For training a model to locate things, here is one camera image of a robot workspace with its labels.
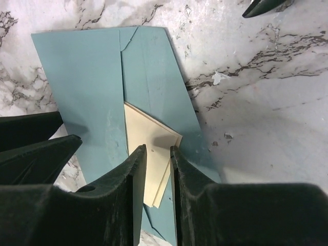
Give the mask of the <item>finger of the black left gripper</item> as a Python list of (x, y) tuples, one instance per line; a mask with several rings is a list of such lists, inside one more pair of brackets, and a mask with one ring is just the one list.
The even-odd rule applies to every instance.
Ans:
[(58, 111), (1, 117), (1, 152), (46, 141), (62, 124)]
[(1, 185), (53, 184), (82, 143), (68, 135), (1, 152)]

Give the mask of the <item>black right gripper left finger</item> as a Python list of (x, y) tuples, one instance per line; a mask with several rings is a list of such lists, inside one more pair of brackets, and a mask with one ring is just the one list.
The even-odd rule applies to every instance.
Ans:
[(138, 245), (147, 148), (76, 192), (1, 186), (1, 245)]

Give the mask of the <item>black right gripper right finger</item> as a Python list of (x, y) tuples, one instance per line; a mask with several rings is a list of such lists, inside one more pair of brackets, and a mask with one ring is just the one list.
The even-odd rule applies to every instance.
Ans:
[(308, 183), (221, 184), (172, 146), (177, 245), (327, 245), (327, 195)]

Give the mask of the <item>cream lined letter paper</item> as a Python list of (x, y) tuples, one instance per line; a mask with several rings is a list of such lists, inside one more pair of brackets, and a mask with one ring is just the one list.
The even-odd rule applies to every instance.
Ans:
[(178, 147), (182, 136), (127, 102), (124, 108), (129, 154), (147, 148), (144, 204), (159, 208), (170, 177), (170, 147)]

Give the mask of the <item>light blue envelope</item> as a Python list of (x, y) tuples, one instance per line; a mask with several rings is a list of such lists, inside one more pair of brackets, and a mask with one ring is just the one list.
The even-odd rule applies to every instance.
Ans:
[(128, 156), (124, 102), (182, 135), (187, 160), (219, 181), (166, 30), (121, 27), (32, 34), (86, 182)]

